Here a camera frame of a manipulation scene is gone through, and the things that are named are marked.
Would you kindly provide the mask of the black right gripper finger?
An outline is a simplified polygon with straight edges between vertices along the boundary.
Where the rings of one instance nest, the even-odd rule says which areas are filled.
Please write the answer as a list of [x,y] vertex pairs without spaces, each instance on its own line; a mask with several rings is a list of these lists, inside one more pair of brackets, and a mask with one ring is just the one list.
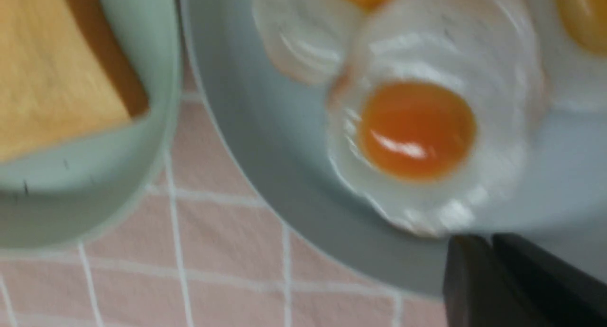
[[604,327],[607,287],[516,234],[449,239],[449,327]]

